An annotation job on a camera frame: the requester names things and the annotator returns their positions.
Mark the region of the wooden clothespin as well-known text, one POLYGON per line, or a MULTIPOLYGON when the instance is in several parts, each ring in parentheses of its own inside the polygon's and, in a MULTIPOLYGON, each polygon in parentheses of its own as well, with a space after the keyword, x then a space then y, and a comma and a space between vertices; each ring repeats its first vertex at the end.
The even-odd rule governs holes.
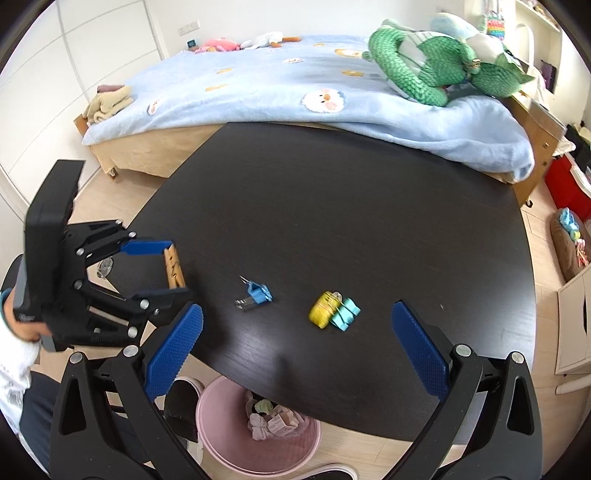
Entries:
POLYGON ((168 287, 170 289, 185 288, 186 282, 180 266, 176 248, 173 245, 163 250, 168 287))

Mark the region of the light blue binder clip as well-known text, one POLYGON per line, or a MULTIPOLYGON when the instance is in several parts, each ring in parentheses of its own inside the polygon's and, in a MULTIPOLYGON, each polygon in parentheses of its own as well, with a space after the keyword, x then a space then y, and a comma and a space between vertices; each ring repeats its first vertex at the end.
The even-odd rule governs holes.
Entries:
POLYGON ((341 331, 346 331, 361 313, 361 308, 351 298, 343 299, 335 314, 332 315, 331 323, 341 331))

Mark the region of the yellow tape roll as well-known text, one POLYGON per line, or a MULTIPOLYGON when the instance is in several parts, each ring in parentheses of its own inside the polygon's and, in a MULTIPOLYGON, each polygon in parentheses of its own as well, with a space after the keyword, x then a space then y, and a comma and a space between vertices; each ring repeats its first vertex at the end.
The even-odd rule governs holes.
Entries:
POLYGON ((311 307, 308 319, 318 328, 325 329, 338 313, 341 305, 342 295, 339 292, 325 291, 311 307))

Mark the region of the white tissue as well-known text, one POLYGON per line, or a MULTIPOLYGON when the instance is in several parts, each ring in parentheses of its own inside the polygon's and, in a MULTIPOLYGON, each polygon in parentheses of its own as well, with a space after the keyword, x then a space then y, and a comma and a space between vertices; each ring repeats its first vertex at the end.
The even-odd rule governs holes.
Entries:
POLYGON ((247 427, 255 441, 297 438, 311 426, 311 419, 279 403, 269 416, 260 416, 252 411, 252 406, 260 399, 269 399, 252 391, 245 391, 245 414, 247 427))

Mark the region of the pink trash bin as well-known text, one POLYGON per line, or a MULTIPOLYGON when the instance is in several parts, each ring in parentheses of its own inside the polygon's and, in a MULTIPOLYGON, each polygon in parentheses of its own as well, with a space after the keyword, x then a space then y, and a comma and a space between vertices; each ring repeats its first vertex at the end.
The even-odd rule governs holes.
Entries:
POLYGON ((304 417, 297 430, 273 436, 246 413, 247 390, 223 376, 209 384, 197 404, 197 431, 205 449, 229 469, 257 478, 294 473, 315 455, 321 423, 304 417))

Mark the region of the black white slipper left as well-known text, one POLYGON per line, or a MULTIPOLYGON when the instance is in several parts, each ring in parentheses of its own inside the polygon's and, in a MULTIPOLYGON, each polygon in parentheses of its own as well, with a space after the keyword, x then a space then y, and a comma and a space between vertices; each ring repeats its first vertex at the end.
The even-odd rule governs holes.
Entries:
POLYGON ((204 392, 200 381, 178 376, 164 398, 164 418, 197 464, 204 460, 204 444, 198 437, 197 404, 204 392))

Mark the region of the black white slipper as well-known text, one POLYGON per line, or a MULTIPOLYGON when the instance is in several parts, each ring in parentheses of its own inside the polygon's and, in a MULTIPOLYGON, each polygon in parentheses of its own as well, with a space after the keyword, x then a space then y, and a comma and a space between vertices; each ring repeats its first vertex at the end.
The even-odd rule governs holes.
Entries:
POLYGON ((301 480, 358 480, 356 470, 345 464, 329 464, 298 476, 301 480))
POLYGON ((204 460, 204 444, 198 437, 197 404, 204 392, 200 381, 178 376, 164 398, 164 418, 197 464, 204 460))

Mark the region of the black white slipper right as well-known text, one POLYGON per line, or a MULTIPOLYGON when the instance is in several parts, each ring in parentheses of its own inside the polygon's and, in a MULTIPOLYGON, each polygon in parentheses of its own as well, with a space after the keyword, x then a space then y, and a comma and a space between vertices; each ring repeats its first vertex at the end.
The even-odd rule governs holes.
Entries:
POLYGON ((298 476, 301 480, 358 480, 356 470, 345 464, 329 464, 298 476))

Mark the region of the white drawer cabinet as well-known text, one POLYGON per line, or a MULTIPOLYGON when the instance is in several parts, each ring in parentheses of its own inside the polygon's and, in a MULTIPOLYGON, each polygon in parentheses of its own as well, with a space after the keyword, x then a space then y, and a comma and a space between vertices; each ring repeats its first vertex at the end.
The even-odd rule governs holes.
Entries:
POLYGON ((555 373, 590 373, 590 267, 557 293, 559 335, 555 373))

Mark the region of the beige folded towel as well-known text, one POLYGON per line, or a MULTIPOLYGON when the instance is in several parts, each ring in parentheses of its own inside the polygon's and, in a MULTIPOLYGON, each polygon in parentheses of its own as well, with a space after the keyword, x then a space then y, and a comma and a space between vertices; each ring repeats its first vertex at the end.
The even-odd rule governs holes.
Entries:
POLYGON ((102 91, 95 95, 84 110, 82 117, 90 125, 101 123, 133 103, 130 86, 113 91, 102 91))

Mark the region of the brown pet cushion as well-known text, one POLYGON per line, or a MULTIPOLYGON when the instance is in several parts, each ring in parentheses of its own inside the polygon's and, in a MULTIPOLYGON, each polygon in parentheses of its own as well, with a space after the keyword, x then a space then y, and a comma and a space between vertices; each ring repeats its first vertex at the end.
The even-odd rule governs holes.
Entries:
POLYGON ((549 227, 561 272, 568 282, 590 265, 590 234, 569 208, 557 210, 549 227))

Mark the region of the red storage box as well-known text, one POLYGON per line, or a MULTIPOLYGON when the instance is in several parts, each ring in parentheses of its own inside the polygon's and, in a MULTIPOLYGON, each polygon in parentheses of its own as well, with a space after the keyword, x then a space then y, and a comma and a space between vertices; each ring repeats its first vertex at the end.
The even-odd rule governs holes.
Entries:
POLYGON ((581 220, 590 219, 590 183, 568 155, 552 160, 545 183, 558 209, 569 208, 581 220))

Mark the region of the light blue blanket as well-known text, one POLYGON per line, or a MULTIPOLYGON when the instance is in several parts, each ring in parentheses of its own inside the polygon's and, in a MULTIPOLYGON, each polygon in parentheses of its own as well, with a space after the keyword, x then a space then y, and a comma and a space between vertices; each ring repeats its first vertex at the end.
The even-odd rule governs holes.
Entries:
POLYGON ((152 130, 228 122, 320 123, 525 180, 528 136, 498 100, 466 94, 445 107, 398 95, 356 36, 309 36, 280 48, 181 51, 131 77, 132 103, 92 125, 87 146, 152 130))

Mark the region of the green plush dragon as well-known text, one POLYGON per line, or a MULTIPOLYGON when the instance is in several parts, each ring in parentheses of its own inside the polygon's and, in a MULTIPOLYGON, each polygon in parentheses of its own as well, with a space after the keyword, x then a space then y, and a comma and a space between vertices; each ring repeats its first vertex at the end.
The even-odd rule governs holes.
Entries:
POLYGON ((535 80, 502 40, 449 13, 436 15, 429 30, 384 21, 363 59, 376 63, 400 96, 435 107, 446 106, 448 90, 463 84, 504 99, 535 80))

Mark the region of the rainbow pop bag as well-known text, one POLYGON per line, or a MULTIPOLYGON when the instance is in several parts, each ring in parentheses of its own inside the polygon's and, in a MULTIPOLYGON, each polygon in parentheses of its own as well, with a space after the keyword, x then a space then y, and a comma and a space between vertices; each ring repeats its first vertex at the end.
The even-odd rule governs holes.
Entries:
POLYGON ((491 36, 503 40, 506 34, 505 20, 502 15, 496 12, 485 14, 484 17, 484 32, 491 36))

